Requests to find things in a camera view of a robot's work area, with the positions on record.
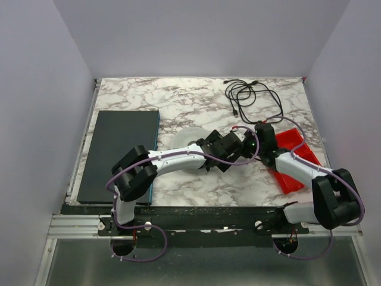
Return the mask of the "grey cable spool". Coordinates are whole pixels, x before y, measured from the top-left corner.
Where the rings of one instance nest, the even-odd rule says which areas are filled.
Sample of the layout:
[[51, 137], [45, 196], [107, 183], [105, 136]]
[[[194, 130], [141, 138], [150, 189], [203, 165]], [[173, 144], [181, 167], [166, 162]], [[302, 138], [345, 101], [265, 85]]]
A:
[[206, 138], [210, 133], [201, 127], [189, 127], [175, 134], [171, 149], [164, 152], [169, 155], [162, 165], [163, 174], [181, 170], [185, 173], [199, 175], [204, 172], [204, 152], [196, 141]]

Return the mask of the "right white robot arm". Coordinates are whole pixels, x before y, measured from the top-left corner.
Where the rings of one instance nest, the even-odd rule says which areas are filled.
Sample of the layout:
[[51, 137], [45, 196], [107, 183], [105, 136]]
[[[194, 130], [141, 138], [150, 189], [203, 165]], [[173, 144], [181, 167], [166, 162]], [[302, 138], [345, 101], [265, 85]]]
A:
[[291, 150], [280, 147], [269, 123], [260, 123], [244, 133], [244, 154], [258, 156], [269, 169], [287, 175], [312, 190], [313, 199], [283, 208], [288, 223], [311, 223], [332, 230], [359, 224], [365, 207], [354, 180], [346, 169], [328, 169], [314, 164]]

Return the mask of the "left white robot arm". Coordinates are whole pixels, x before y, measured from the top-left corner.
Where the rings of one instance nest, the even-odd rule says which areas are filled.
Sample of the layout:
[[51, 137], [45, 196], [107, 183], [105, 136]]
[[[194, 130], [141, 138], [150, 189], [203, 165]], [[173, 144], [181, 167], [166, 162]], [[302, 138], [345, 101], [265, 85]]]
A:
[[126, 225], [135, 216], [138, 199], [150, 189], [155, 178], [178, 170], [209, 171], [216, 167], [225, 172], [241, 156], [245, 135], [230, 131], [223, 136], [214, 130], [187, 147], [168, 151], [148, 151], [142, 145], [131, 149], [111, 172], [109, 184], [115, 192], [113, 215], [117, 223]]

